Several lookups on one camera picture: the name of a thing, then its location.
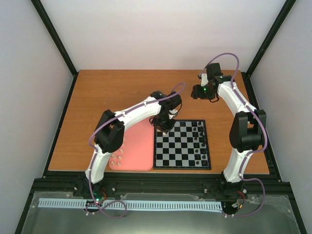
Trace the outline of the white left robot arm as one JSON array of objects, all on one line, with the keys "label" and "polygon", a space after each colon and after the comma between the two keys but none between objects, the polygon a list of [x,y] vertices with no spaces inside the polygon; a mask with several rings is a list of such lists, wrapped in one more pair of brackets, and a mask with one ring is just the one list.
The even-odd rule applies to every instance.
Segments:
[{"label": "white left robot arm", "polygon": [[94,133],[89,139],[89,145],[94,153],[85,175],[88,181],[84,190],[90,196],[97,196],[101,192],[100,181],[104,177],[104,170],[111,154],[123,144],[124,133],[131,126],[146,118],[152,119],[152,126],[163,133],[168,133],[175,124],[173,109],[181,104],[181,97],[177,92],[166,96],[160,91],[153,92],[142,102],[122,111],[103,112]]}]

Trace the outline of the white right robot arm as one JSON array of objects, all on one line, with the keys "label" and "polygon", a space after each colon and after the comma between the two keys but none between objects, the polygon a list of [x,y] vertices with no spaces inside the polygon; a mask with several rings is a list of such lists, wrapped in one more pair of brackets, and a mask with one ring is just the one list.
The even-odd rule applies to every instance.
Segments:
[{"label": "white right robot arm", "polygon": [[225,101],[234,119],[229,133],[232,146],[227,167],[221,173],[218,192],[229,198],[242,188],[244,172],[251,156],[259,146],[267,146],[265,132],[266,113],[252,106],[240,92],[230,75],[199,75],[200,84],[193,86],[191,97],[208,99],[211,103],[220,98]]}]

